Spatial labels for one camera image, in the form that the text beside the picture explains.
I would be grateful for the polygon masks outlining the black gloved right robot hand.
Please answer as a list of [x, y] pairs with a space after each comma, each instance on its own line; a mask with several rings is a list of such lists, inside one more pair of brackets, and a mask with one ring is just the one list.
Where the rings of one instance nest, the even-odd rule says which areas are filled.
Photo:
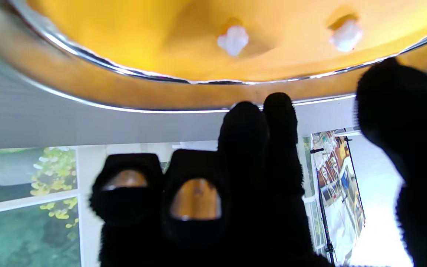
[[[365, 138], [404, 179], [396, 215], [415, 267], [427, 267], [427, 75], [395, 58], [357, 83]], [[89, 198], [103, 221], [102, 267], [330, 267], [314, 252], [302, 199], [298, 120], [283, 92], [263, 110], [237, 103], [216, 151], [177, 150], [164, 174], [156, 154], [112, 154]]]

